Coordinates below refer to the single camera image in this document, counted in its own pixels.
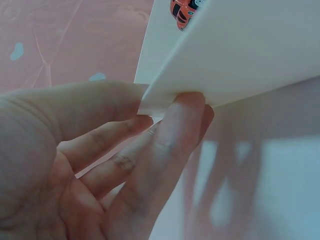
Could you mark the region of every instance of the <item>hand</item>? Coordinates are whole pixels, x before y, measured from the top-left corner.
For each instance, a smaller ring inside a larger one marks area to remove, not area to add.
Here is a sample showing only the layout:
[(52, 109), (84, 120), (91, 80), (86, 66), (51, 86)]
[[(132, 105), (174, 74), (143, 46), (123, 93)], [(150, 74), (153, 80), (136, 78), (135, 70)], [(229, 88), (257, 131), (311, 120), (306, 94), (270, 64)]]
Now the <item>hand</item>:
[(148, 239), (214, 112), (202, 94), (184, 93), (142, 133), (153, 124), (137, 115), (143, 93), (99, 81), (0, 95), (0, 239)]

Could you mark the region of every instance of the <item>knuckle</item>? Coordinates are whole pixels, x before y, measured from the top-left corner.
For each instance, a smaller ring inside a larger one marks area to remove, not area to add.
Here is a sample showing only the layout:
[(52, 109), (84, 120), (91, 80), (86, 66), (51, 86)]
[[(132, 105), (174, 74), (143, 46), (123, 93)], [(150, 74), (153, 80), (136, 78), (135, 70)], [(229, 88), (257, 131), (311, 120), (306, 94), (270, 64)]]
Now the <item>knuckle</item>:
[(145, 207), (146, 201), (136, 189), (125, 184), (120, 190), (118, 197), (130, 214), (139, 216), (145, 216), (147, 214)]
[(165, 153), (170, 158), (181, 159), (185, 156), (184, 151), (172, 139), (162, 139), (155, 144), (160, 152)]
[(114, 164), (121, 169), (121, 171), (126, 173), (131, 173), (136, 166), (136, 161), (132, 160), (132, 158), (128, 156), (115, 155), (112, 160)]
[(136, 131), (136, 128), (135, 128), (134, 124), (131, 124), (128, 121), (124, 121), (121, 124), (122, 124), (122, 127), (123, 127), (124, 131), (127, 134), (129, 134), (130, 136), (134, 136), (134, 135), (137, 134), (137, 131)]
[(97, 146), (101, 151), (104, 151), (106, 148), (108, 148), (108, 138), (103, 132), (99, 130), (93, 130), (90, 136), (94, 145)]

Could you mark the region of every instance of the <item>toy car image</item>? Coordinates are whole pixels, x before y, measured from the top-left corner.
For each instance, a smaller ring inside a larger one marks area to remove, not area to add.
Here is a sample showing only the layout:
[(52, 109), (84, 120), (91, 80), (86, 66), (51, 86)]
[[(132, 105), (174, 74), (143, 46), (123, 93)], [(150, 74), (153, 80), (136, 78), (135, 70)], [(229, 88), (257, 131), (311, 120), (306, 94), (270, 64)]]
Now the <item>toy car image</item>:
[(170, 0), (170, 11), (176, 19), (176, 24), (181, 31), (184, 31), (196, 13), (206, 0)]

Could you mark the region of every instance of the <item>white wall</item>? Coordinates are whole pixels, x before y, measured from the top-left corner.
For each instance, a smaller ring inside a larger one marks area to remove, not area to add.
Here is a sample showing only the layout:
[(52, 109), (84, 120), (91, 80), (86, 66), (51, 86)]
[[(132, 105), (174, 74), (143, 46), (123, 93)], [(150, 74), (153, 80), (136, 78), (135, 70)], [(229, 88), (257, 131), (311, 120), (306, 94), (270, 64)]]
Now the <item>white wall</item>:
[(151, 240), (320, 239), (320, 79), (215, 109)]

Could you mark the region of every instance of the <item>white surface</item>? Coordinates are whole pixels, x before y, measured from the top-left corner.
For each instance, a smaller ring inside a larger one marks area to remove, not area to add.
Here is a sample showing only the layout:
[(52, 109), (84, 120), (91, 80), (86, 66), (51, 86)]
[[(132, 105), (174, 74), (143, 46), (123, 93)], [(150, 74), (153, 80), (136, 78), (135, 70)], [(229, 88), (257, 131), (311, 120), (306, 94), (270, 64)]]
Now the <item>white surface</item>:
[(319, 240), (319, 89), (217, 107), (150, 240)]
[(320, 1), (207, 0), (169, 55), (180, 31), (168, 11), (169, 0), (155, 1), (150, 26), (158, 24), (147, 34), (161, 34), (147, 35), (142, 49), (138, 79), (153, 83), (141, 114), (162, 112), (181, 92), (219, 106), (320, 74)]
[(145, 32), (135, 83), (150, 84), (155, 79), (182, 34), (170, 13), (170, 1), (155, 0)]

